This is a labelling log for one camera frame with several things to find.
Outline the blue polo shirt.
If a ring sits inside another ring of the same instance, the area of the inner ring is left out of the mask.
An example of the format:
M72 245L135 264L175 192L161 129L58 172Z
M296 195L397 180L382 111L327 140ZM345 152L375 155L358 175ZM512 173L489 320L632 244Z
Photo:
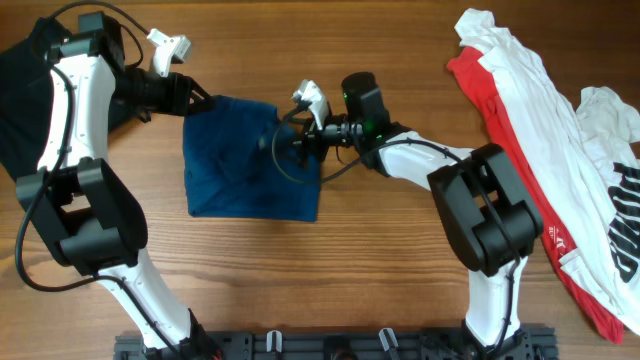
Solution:
M213 109L188 115L183 123L188 213L314 222L320 188L295 183L284 175L316 180L319 164L313 158L304 167L293 163L295 152L286 148L294 135L289 127L278 132L278 162L273 162L277 108L221 95L214 100Z

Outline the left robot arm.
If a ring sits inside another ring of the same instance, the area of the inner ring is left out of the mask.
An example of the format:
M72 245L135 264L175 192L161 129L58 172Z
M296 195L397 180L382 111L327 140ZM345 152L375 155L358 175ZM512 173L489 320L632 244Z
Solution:
M150 66L127 64L122 21L99 3L75 34L38 54L53 85L47 142L35 172L17 180L25 214L54 260L75 269L81 285L109 291L138 327L146 359L218 359L222 352L193 312L169 289L147 251L143 210L108 162L109 109L187 116L211 109L213 98L171 67L185 62L190 40L158 29Z

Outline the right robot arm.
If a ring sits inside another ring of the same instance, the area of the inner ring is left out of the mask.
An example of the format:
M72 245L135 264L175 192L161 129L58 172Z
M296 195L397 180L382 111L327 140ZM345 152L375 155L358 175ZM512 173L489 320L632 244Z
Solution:
M285 119L310 116L291 146L301 160L323 160L331 147L353 148L367 168L431 192L449 245L468 270L469 307L459 332L427 335L426 343L452 358L532 355L533 335L522 327L517 307L543 221L506 152L494 143L446 146L392 121L370 72L347 76L341 88L346 111L334 114L315 82L300 83Z

